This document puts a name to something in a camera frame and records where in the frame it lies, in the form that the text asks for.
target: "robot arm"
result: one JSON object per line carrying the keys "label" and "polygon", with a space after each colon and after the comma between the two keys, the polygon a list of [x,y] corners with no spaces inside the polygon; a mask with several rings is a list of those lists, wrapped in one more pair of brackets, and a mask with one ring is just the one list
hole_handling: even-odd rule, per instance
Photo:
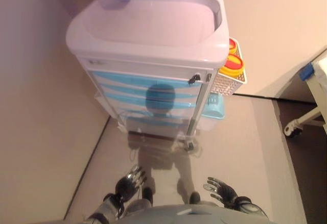
{"label": "robot arm", "polygon": [[259,206],[252,203],[251,199],[238,196],[232,187],[216,178],[208,177],[207,184],[204,184],[203,187],[205,190],[212,192],[210,196],[223,203],[225,208],[268,218]]}
{"label": "robot arm", "polygon": [[138,165],[134,166],[116,184],[115,194],[109,193],[102,205],[87,219],[84,224],[110,224],[124,213],[124,203],[129,201],[146,181],[145,172]]}

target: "wire basket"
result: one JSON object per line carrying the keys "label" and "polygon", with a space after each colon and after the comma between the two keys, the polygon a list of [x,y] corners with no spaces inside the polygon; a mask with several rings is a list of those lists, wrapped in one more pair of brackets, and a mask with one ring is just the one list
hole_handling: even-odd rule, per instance
{"label": "wire basket", "polygon": [[[243,60],[240,44],[237,40],[231,38],[237,44],[236,56]],[[245,69],[237,78],[232,78],[230,76],[224,75],[222,73],[217,73],[214,84],[211,88],[211,93],[220,93],[222,95],[232,95],[235,91],[241,87],[241,85],[247,83]]]}

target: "floor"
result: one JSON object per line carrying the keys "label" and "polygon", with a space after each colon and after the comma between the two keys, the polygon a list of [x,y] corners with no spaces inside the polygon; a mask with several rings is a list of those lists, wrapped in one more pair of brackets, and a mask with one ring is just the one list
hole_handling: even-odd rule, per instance
{"label": "floor", "polygon": [[103,197],[136,163],[147,171],[154,205],[182,204],[192,191],[212,201],[202,185],[208,176],[248,196],[278,224],[307,223],[277,104],[267,99],[231,96],[224,120],[198,131],[192,154],[176,142],[128,136],[110,120],[86,171],[67,220],[92,214]]}
{"label": "floor", "polygon": [[[314,106],[278,102],[282,126]],[[304,126],[300,136],[287,138],[308,224],[327,223],[327,136],[322,127]]]}

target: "dark floor mat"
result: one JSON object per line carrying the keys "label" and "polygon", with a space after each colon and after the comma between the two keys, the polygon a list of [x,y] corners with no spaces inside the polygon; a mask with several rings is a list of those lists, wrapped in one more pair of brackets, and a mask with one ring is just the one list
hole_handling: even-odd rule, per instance
{"label": "dark floor mat", "polygon": [[[299,118],[314,106],[277,102],[281,124]],[[308,224],[327,223],[327,136],[322,127],[304,126],[301,135],[286,138]]]}

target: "cart wheel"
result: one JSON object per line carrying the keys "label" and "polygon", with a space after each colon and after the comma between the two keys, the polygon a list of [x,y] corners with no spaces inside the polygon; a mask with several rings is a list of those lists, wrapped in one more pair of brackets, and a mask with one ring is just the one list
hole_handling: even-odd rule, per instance
{"label": "cart wheel", "polygon": [[287,126],[284,128],[284,134],[289,138],[298,136],[301,133],[302,133],[302,127],[297,124],[296,120],[289,122]]}

